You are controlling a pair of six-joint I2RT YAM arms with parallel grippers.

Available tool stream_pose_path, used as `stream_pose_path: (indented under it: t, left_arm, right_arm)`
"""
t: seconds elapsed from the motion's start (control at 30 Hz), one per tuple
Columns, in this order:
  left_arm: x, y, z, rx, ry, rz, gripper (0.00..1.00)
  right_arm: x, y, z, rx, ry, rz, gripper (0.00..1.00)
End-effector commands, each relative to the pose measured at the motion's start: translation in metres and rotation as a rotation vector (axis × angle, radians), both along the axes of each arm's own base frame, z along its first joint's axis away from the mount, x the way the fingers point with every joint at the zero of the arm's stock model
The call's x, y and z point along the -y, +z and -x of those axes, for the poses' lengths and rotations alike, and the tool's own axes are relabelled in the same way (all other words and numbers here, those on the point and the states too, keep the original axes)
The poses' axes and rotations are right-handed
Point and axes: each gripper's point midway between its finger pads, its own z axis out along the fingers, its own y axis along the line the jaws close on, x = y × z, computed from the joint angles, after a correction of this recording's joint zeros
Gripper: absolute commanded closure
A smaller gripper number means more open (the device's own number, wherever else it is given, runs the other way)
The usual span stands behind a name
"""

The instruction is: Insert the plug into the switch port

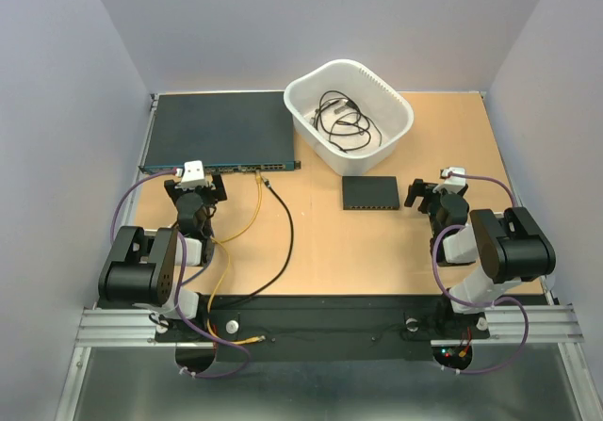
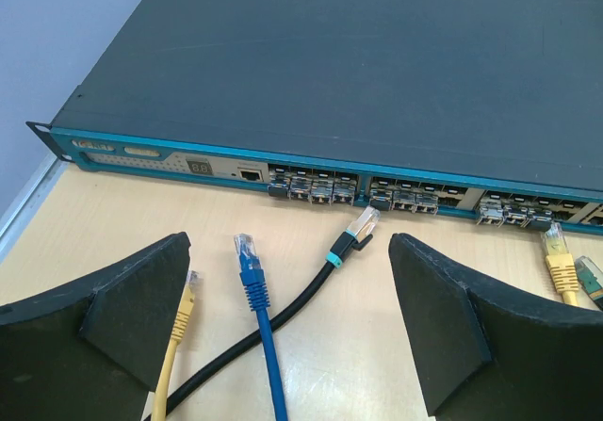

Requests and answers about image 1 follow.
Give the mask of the small black network switch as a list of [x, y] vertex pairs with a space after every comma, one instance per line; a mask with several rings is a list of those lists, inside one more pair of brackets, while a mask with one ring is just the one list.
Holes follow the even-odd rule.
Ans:
[[343, 176], [344, 210], [399, 210], [395, 176]]

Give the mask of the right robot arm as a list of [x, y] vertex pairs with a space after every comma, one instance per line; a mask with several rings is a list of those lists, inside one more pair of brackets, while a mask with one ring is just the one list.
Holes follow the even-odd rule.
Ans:
[[525, 207], [513, 203], [501, 213], [471, 209], [464, 198], [467, 177], [452, 172], [450, 182], [414, 180], [404, 205], [419, 198], [418, 211], [429, 218], [432, 269], [474, 264], [460, 283], [446, 289], [439, 274], [434, 279], [447, 305], [433, 314], [433, 325], [454, 336], [467, 325], [467, 315], [493, 306], [522, 283], [549, 275], [556, 266], [551, 242]]

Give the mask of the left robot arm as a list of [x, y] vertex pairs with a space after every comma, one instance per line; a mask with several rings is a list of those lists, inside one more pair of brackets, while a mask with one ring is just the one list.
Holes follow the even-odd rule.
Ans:
[[159, 174], [179, 178], [164, 183], [177, 211], [176, 223], [154, 233], [139, 226], [118, 228], [117, 218], [128, 198], [123, 195], [111, 220], [111, 249], [99, 277], [99, 298], [177, 319], [177, 329], [187, 339], [198, 340], [208, 333], [210, 318], [199, 310], [199, 294], [175, 280], [174, 269], [209, 263], [214, 250], [211, 219], [227, 195], [217, 173], [210, 180], [186, 176], [180, 169]]

